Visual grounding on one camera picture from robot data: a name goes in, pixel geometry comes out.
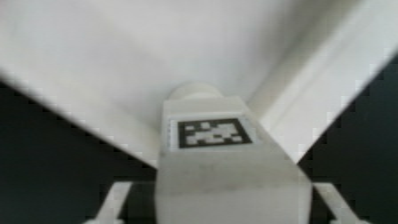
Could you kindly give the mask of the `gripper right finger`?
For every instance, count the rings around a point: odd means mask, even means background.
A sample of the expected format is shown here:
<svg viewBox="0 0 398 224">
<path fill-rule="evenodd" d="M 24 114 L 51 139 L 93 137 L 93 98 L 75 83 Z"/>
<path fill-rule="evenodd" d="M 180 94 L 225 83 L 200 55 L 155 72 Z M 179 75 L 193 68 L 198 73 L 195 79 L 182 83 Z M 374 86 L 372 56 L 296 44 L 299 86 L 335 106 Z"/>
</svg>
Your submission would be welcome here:
<svg viewBox="0 0 398 224">
<path fill-rule="evenodd" d="M 335 184 L 319 182 L 314 186 L 335 215 L 331 224 L 372 224 L 354 213 Z"/>
</svg>

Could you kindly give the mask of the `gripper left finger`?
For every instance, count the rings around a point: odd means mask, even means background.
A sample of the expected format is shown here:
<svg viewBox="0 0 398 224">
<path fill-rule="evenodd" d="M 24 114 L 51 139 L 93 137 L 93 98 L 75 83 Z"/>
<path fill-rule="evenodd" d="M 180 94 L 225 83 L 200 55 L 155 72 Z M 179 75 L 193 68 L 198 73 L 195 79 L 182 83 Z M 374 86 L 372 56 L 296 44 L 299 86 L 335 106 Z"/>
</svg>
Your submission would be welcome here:
<svg viewBox="0 0 398 224">
<path fill-rule="evenodd" d="M 132 189 L 131 182 L 116 182 L 113 184 L 97 217 L 83 224 L 125 224 L 120 218 L 123 206 Z"/>
</svg>

